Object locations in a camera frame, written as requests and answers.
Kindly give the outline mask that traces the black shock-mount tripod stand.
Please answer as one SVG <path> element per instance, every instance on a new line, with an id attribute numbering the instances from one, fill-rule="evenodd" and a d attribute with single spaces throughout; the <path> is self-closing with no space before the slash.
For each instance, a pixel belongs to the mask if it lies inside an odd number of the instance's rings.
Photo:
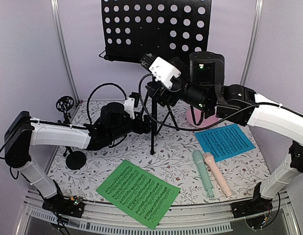
<path id="1" fill-rule="evenodd" d="M 56 109 L 63 113 L 64 123 L 70 123 L 70 110 L 74 107 L 74 100 L 71 96 L 63 96 L 56 102 Z"/>

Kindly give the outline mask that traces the black round-base mic stand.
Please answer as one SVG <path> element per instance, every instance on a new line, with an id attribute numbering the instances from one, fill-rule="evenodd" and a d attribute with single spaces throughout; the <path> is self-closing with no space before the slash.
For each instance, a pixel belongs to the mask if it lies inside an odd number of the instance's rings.
<path id="1" fill-rule="evenodd" d="M 66 146 L 63 154 L 66 157 L 66 166 L 71 170 L 79 170 L 86 164 L 86 155 L 81 151 L 73 151 L 71 147 Z"/>

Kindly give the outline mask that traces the blue sheet music paper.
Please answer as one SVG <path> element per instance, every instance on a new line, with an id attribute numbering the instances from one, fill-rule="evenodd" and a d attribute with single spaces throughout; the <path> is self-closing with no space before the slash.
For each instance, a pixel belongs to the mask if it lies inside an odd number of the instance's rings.
<path id="1" fill-rule="evenodd" d="M 220 162 L 255 149 L 255 146 L 237 124 L 226 125 L 195 133 L 205 153 L 211 153 Z"/>

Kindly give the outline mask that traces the teal toy microphone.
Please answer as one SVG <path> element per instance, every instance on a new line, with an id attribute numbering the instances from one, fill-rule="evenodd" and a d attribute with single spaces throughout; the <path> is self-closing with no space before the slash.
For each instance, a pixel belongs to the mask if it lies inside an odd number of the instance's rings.
<path id="1" fill-rule="evenodd" d="M 198 173 L 200 175 L 203 187 L 207 192 L 209 198 L 213 198 L 213 185 L 210 181 L 208 171 L 204 162 L 203 154 L 200 150 L 194 150 L 192 153 L 193 161 L 197 167 Z"/>

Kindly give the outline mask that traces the pink toy microphone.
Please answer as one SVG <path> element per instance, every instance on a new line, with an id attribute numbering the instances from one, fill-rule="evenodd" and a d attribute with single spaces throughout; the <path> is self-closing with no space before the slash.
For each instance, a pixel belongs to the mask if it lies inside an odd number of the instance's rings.
<path id="1" fill-rule="evenodd" d="M 232 191 L 229 187 L 229 185 L 227 184 L 225 178 L 223 177 L 223 174 L 221 173 L 221 171 L 219 170 L 214 156 L 207 152 L 203 154 L 203 158 L 204 158 L 204 162 L 208 165 L 208 167 L 210 168 L 211 172 L 213 173 L 215 179 L 217 180 L 220 188 L 222 189 L 222 191 L 224 192 L 224 194 L 227 197 L 232 196 Z"/>

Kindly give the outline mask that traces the green sheet music paper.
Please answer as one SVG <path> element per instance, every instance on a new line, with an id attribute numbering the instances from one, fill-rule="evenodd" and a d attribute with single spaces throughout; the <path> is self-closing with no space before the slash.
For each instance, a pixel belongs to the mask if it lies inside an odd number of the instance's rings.
<path id="1" fill-rule="evenodd" d="M 154 230 L 172 206 L 180 188 L 124 160 L 96 192 L 140 224 Z"/>

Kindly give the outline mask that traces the black music stand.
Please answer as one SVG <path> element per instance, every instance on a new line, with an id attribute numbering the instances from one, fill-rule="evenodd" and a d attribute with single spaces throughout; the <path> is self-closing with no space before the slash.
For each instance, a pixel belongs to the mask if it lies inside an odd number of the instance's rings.
<path id="1" fill-rule="evenodd" d="M 102 20 L 105 60 L 139 63 L 152 53 L 163 59 L 180 58 L 189 65 L 196 48 L 205 51 L 210 25 L 210 1 L 201 0 L 104 0 Z M 157 106 L 151 101 L 151 131 L 157 135 Z"/>

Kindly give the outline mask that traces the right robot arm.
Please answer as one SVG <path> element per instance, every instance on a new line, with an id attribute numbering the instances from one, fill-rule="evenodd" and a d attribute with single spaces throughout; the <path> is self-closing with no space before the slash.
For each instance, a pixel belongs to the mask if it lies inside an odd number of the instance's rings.
<path id="1" fill-rule="evenodd" d="M 256 50 L 246 84 L 303 113 L 303 52 Z M 269 169 L 274 170 L 286 156 L 291 140 L 261 128 L 251 131 Z"/>

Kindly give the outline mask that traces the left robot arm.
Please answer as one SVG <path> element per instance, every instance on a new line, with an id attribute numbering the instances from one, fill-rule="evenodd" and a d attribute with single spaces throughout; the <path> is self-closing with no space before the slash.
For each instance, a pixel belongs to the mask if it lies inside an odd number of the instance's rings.
<path id="1" fill-rule="evenodd" d="M 136 111 L 140 101 L 140 92 L 133 92 L 126 95 L 122 103 L 114 101 L 104 105 L 97 120 L 82 125 L 42 120 L 29 111 L 21 111 L 5 132 L 0 159 L 37 190 L 44 210 L 56 216 L 80 218 L 85 207 L 83 198 L 62 193 L 59 184 L 48 176 L 47 162 L 38 151 L 67 147 L 70 151 L 67 167 L 79 170 L 86 163 L 86 151 L 113 148 L 131 133 L 150 132 L 149 117 Z"/>

